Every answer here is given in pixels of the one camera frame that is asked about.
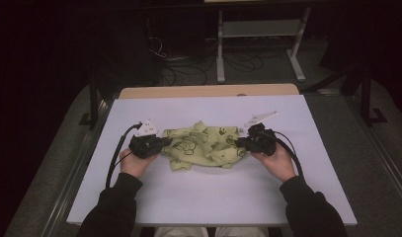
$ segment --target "yellow cloth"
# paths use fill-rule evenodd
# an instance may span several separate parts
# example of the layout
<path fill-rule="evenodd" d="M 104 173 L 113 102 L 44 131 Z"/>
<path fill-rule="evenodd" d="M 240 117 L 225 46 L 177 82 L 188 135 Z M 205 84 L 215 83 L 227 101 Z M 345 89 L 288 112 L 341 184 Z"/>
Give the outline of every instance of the yellow cloth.
<path fill-rule="evenodd" d="M 234 139 L 239 137 L 236 126 L 205 126 L 202 121 L 190 127 L 166 129 L 164 137 L 173 138 L 161 153 L 170 157 L 172 170 L 189 170 L 192 164 L 231 168 L 246 154 Z"/>

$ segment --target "white board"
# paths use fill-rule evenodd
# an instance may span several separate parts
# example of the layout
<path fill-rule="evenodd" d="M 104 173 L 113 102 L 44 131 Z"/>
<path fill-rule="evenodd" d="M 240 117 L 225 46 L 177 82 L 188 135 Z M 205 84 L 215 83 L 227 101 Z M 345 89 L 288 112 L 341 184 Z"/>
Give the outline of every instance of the white board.
<path fill-rule="evenodd" d="M 266 128 L 286 135 L 294 145 L 307 184 L 320 191 L 345 224 L 357 224 L 303 96 L 245 96 L 116 100 L 90 162 L 67 222 L 80 224 L 97 204 L 121 135 L 132 125 L 151 119 L 160 130 L 192 126 L 244 127 L 252 115 L 278 111 L 264 121 Z M 127 136 L 125 149 L 133 130 Z M 118 177 L 117 168 L 112 185 Z M 255 158 L 246 155 L 231 169 L 193 166 L 172 172 L 159 156 L 141 178 L 136 196 L 136 223 L 158 225 L 287 224 L 281 182 Z"/>

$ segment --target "cable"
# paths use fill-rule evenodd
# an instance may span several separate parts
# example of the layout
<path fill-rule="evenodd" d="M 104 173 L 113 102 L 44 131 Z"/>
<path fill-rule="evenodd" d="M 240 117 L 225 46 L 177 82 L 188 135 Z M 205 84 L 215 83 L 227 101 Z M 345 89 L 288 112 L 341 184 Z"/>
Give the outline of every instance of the cable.
<path fill-rule="evenodd" d="M 130 151 L 127 155 L 123 156 L 122 158 L 120 158 L 120 160 L 117 162 L 117 164 L 115 164 L 115 167 L 124 159 L 126 158 L 128 155 L 132 154 L 132 151 Z"/>
<path fill-rule="evenodd" d="M 153 52 L 154 54 L 156 54 L 159 57 L 166 57 L 167 54 L 164 52 L 161 52 L 161 49 L 163 49 L 163 42 L 161 41 L 161 39 L 156 38 L 156 37 L 150 37 L 151 40 L 157 40 L 160 43 L 160 48 L 158 48 L 157 51 L 154 51 L 153 49 L 149 49 L 151 52 Z"/>
<path fill-rule="evenodd" d="M 203 75 L 203 81 L 201 82 L 202 85 L 206 85 L 207 84 L 207 71 L 210 70 L 210 68 L 214 65 L 214 60 L 211 60 L 210 63 L 207 65 L 206 69 L 203 69 L 200 67 L 201 63 L 204 63 L 204 60 L 198 60 L 197 57 L 191 57 L 191 58 L 195 58 L 195 61 L 191 61 L 187 64 L 182 64 L 182 63 L 178 63 L 178 62 L 173 62 L 173 63 L 167 63 L 163 69 L 166 69 L 170 72 L 172 72 L 172 75 L 162 75 L 163 76 L 163 83 L 164 83 L 164 79 L 166 79 L 167 83 L 169 84 L 169 86 L 173 86 L 177 83 L 178 79 L 180 79 L 180 83 L 177 83 L 180 86 L 184 86 L 187 85 L 185 83 L 185 75 L 189 75 L 189 76 L 194 76 L 194 75 Z M 173 77 L 173 81 L 172 83 L 170 83 L 168 81 L 168 79 L 166 77 Z"/>
<path fill-rule="evenodd" d="M 228 56 L 222 56 L 222 57 L 225 59 L 225 62 L 226 62 L 230 67 L 232 67 L 234 70 L 237 70 L 237 71 L 241 71 L 241 72 L 253 72 L 253 71 L 255 71 L 255 70 L 257 70 L 257 69 L 260 68 L 260 67 L 256 67 L 256 65 L 255 65 L 254 63 L 252 63 L 251 61 L 248 61 L 248 62 L 252 63 L 252 66 L 250 67 L 250 66 L 246 66 L 245 64 L 236 62 L 235 60 L 229 58 Z"/>
<path fill-rule="evenodd" d="M 287 151 L 287 153 L 289 153 L 289 155 L 290 155 L 290 157 L 292 158 L 292 160 L 293 160 L 293 163 L 295 163 L 295 166 L 296 166 L 296 170 L 298 171 L 298 176 L 300 176 L 300 177 L 302 177 L 302 179 L 304 179 L 304 175 L 303 175 L 303 172 L 302 172 L 302 167 L 301 167 L 301 164 L 300 164 L 300 162 L 299 162 L 299 159 L 298 159 L 298 157 L 296 156 L 296 152 L 295 152 L 295 148 L 293 147 L 293 145 L 292 145 L 292 142 L 290 142 L 290 140 L 285 136 L 285 135 L 283 135 L 282 133 L 280 133 L 280 132 L 278 132 L 278 131 L 274 131 L 274 133 L 277 133 L 277 134 L 280 134 L 280 135 L 282 135 L 284 138 L 286 138 L 286 140 L 290 143 L 290 145 L 292 146 L 292 150 L 290 149 L 290 147 L 289 146 L 287 146 L 286 145 L 286 143 L 284 143 L 282 140 L 280 140 L 279 138 L 274 138 L 274 137 L 272 137 L 272 136 L 270 136 L 270 135 L 268 135 L 268 134 L 266 134 L 266 133 L 263 133 L 263 132 L 257 132 L 258 134 L 261 134 L 261 135 L 265 135 L 266 137 L 268 137 L 268 138 L 270 138 L 271 140 L 273 140 L 273 141 L 275 141 L 275 142 L 277 142 L 279 145 L 281 145 L 286 151 Z"/>
<path fill-rule="evenodd" d="M 142 126 L 142 123 L 135 124 L 127 129 L 127 131 L 121 136 L 120 142 L 118 143 L 117 149 L 115 150 L 114 156 L 112 157 L 111 165 L 109 166 L 108 176 L 106 177 L 106 189 L 111 187 L 111 178 L 114 173 L 115 166 L 118 155 L 120 154 L 121 147 L 123 146 L 124 140 L 126 139 L 127 134 L 134 128 L 139 129 Z"/>

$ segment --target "black jacket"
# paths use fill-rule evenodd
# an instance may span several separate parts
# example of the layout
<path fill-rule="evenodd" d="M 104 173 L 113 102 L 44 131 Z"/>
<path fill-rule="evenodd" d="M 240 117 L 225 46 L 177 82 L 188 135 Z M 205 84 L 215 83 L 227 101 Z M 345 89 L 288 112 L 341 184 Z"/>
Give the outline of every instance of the black jacket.
<path fill-rule="evenodd" d="M 120 173 L 112 188 L 101 192 L 98 204 L 84 219 L 77 236 L 129 237 L 135 222 L 137 191 L 142 183 Z M 324 195 L 314 193 L 300 177 L 286 181 L 280 188 L 287 202 L 286 218 L 295 237 L 347 236 L 336 209 Z"/>

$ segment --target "pants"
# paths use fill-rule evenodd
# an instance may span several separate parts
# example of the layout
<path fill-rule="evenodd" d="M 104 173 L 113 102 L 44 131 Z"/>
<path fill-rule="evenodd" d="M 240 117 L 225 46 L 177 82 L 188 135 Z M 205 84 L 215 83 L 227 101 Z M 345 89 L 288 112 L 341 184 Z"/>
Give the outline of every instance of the pants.
<path fill-rule="evenodd" d="M 205 227 L 158 227 L 154 237 L 213 237 Z M 215 237 L 269 237 L 267 227 L 217 227 Z"/>

